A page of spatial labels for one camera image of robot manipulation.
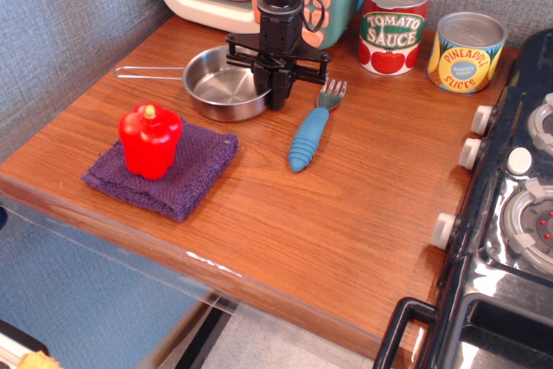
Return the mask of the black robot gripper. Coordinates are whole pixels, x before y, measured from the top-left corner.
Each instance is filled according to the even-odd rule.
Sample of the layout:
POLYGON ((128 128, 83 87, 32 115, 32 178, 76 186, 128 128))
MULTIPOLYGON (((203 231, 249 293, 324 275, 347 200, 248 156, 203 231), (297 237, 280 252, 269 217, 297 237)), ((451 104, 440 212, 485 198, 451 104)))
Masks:
POLYGON ((279 7, 257 1, 260 32, 226 37, 227 62, 252 69, 257 95, 272 89, 271 108, 282 110, 296 80, 323 84, 330 55, 302 38, 303 0, 279 7))

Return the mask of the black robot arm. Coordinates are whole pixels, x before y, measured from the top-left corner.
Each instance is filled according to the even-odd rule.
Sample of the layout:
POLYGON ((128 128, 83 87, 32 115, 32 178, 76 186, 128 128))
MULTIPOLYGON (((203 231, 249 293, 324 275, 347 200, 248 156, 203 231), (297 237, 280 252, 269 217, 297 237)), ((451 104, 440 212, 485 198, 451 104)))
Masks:
POLYGON ((331 57, 302 38, 308 27, 304 0, 257 0, 257 10, 257 34, 226 37, 227 62, 251 69, 256 93, 269 108, 281 110, 296 81, 326 82, 331 57))

